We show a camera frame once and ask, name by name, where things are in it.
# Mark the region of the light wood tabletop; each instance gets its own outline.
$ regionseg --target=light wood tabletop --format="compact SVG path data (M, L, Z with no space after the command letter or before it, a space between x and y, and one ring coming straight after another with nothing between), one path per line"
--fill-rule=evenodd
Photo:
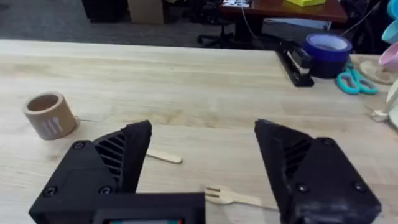
M398 134L368 114L387 87L351 96L333 80L295 88L275 52L0 40L0 217L33 223L28 209L73 141L128 123L154 125L149 150L181 155L175 165L146 158L138 192L197 192L224 185L275 203L254 134L269 119L334 138L382 202L375 223L398 221ZM79 128L43 141L24 117L26 100L59 91ZM206 203L207 224L276 224L277 212Z

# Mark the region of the scissors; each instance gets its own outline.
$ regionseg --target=scissors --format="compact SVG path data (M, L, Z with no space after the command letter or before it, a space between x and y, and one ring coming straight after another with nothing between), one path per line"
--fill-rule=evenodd
M379 91L372 81L363 77L354 68L351 60L346 64L345 70L336 77L336 84L343 92L350 95L357 95L359 93L373 95Z

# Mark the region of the cable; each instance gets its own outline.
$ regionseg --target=cable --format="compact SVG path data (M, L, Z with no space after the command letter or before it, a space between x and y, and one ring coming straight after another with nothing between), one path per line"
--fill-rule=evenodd
M370 15L370 14L373 12L373 10L379 6L379 4L380 4L380 2L378 2L377 4L375 4L375 5L373 6L373 8L372 8L360 21L358 21L357 23L355 23L355 24L354 24L352 27L350 27L348 30L344 31L344 32L341 34L341 36L346 35L351 29L354 29L356 26L360 25L360 23L362 23L362 21L364 21L364 20L368 17L368 15Z
M246 23L246 26L248 27L249 32L251 33L251 35L252 35L253 37L255 37L257 40L259 40L258 37L257 37L256 35L254 35L254 32L250 29L248 20L246 19L246 16L244 15L243 2L241 2L241 9L242 9L242 15L243 15L244 22Z
M356 10L358 13L360 13L361 17L365 16L365 12L362 11L355 3L351 2L351 1L345 1L345 3L349 3L354 8L354 10ZM371 47L372 47L371 48L371 52L374 52L375 51L375 46L374 46L374 41L373 41L374 37L373 37L372 29L371 29L368 21L364 21L364 24L365 24L364 25L365 26L365 31L364 32L368 32L369 38L370 38L370 43L371 43Z

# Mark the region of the scissor handle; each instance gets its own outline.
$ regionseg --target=scissor handle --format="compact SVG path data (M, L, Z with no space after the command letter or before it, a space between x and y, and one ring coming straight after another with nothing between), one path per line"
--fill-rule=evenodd
M354 69L351 71L353 78L357 83L359 83L359 90L365 94L373 95L379 92L377 86L370 80L364 78L359 72Z
M336 77L337 86L345 93L355 95L359 94L361 89L359 85L355 82L351 72L344 71L337 75Z

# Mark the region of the pink object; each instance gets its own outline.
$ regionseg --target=pink object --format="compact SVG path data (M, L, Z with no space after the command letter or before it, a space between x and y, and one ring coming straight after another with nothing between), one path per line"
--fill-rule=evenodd
M390 71L398 71L398 42L391 45L380 56L379 65Z

